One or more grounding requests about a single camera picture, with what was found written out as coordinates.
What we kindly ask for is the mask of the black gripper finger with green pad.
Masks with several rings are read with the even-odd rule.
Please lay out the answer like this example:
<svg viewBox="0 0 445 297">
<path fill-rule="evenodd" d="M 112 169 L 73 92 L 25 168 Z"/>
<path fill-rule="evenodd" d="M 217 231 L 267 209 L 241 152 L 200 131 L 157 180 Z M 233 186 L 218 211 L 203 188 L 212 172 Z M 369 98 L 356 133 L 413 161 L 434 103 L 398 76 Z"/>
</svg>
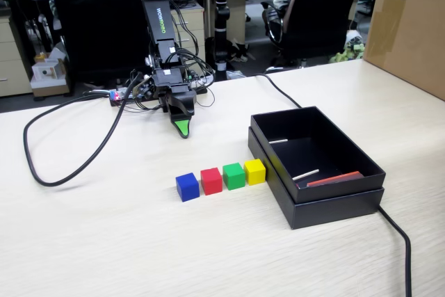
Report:
<svg viewBox="0 0 445 297">
<path fill-rule="evenodd" d="M 190 121 L 191 119 L 184 120 L 173 120 L 172 124 L 175 126 L 175 129 L 178 131 L 179 135 L 182 138 L 188 138 L 190 134 Z"/>
<path fill-rule="evenodd" d="M 168 92 L 166 102 L 171 120 L 190 120 L 195 115 L 197 95 L 194 90 L 173 93 Z"/>
</svg>

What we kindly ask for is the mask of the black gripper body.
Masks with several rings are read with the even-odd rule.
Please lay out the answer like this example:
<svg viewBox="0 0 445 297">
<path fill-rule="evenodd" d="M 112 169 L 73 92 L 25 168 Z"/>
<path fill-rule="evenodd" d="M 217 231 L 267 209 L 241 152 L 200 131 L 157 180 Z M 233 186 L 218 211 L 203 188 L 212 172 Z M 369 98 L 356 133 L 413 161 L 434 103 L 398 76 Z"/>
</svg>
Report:
<svg viewBox="0 0 445 297">
<path fill-rule="evenodd" d="M 170 70 L 156 70 L 152 76 L 154 82 L 153 98 L 165 97 L 168 92 L 180 93 L 190 89 L 190 85 L 184 81 L 179 68 Z"/>
</svg>

